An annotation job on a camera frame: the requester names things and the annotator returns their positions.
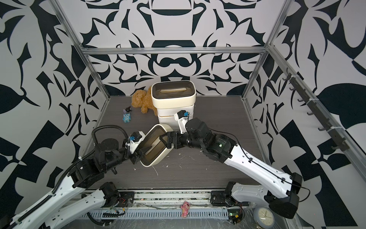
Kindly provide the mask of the cream dark-lid tissue box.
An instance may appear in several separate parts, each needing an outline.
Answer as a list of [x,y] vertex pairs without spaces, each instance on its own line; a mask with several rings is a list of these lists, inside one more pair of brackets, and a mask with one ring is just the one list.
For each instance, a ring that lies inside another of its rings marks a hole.
[[151,96],[157,109],[189,107],[196,101],[196,88],[188,80],[159,82],[152,85]]
[[165,124],[157,124],[150,129],[145,139],[137,147],[137,150],[139,150],[143,147],[152,146],[150,153],[144,155],[140,160],[144,167],[152,167],[158,164],[170,153],[172,149],[167,149],[159,136],[171,131],[170,126]]

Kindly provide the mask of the white bamboo tissue box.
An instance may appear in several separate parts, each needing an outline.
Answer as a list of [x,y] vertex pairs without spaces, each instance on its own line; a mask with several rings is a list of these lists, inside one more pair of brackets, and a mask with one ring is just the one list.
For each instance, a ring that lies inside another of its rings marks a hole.
[[[194,113],[189,114],[189,120],[193,119],[193,115],[194,115]],[[174,116],[160,116],[160,115],[158,115],[158,119],[159,119],[160,123],[175,121]]]
[[163,123],[160,123],[160,124],[169,125],[170,128],[173,129],[173,130],[179,130],[179,125],[178,125],[178,122],[176,120],[173,121],[173,122],[163,122]]

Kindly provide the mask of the grey lid white tissue box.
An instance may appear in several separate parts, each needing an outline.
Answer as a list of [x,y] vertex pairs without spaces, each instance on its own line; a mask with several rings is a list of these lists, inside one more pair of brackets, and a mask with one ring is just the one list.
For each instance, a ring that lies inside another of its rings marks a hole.
[[194,105],[185,106],[185,107],[177,107],[177,108],[166,108],[166,109],[157,108],[157,113],[161,117],[174,116],[174,114],[178,113],[181,110],[185,110],[191,114],[194,112]]

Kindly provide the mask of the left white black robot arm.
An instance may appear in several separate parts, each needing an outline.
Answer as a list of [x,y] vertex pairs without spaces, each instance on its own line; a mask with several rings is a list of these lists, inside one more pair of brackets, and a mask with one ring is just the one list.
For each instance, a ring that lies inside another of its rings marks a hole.
[[[96,133],[103,129],[118,129],[125,139],[123,145],[114,138],[99,142]],[[112,182],[106,182],[92,194],[76,201],[70,206],[65,204],[83,193],[91,185],[104,178],[108,171],[117,173],[116,167],[130,160],[138,162],[150,147],[143,147],[147,135],[142,131],[127,135],[117,125],[104,125],[95,128],[91,137],[94,149],[80,157],[61,175],[55,187],[28,209],[12,218],[1,219],[2,229],[55,229],[75,218],[99,207],[111,207],[119,203],[120,193]]]

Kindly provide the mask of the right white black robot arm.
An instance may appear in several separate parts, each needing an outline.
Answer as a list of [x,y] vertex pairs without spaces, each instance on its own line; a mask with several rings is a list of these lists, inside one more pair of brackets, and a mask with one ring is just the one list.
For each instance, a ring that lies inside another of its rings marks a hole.
[[298,194],[303,189],[303,178],[298,173],[281,172],[248,153],[236,137],[215,131],[198,118],[185,123],[180,131],[166,132],[159,136],[167,149],[183,147],[202,150],[213,161],[231,166],[248,175],[264,188],[264,201],[276,214],[292,219],[301,202]]

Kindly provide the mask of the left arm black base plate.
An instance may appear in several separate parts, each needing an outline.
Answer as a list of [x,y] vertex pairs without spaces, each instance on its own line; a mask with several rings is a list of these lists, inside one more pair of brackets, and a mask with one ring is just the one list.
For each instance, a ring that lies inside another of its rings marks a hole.
[[133,191],[122,191],[119,192],[119,198],[115,207],[126,208],[134,203],[135,192]]

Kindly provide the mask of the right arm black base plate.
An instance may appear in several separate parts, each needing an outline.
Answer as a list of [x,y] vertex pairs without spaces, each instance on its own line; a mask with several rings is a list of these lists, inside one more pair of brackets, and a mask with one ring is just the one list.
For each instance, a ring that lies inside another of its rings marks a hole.
[[211,191],[210,203],[214,207],[234,207],[239,204],[232,197],[231,191]]

